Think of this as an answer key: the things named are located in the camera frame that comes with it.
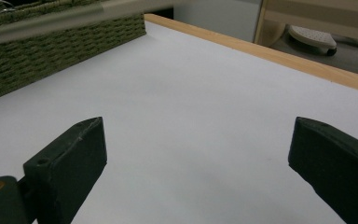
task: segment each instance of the white tabletop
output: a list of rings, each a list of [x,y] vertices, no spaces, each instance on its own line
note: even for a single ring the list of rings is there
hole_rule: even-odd
[[[0,98],[0,175],[104,120],[74,223],[343,223],[287,162],[297,116],[358,138],[358,91],[146,23],[148,35]]]

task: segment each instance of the wooden edge trim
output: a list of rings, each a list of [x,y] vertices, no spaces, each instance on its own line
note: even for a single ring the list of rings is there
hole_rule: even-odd
[[[262,47],[228,35],[221,35],[157,15],[145,14],[145,20],[358,90],[358,74],[349,71],[322,63],[316,63],[275,49]]]

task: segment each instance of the white table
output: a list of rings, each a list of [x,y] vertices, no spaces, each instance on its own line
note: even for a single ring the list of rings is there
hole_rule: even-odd
[[[74,223],[343,223],[287,156],[297,116],[358,138],[358,90],[146,28],[0,98],[0,175],[102,116],[108,164]]]

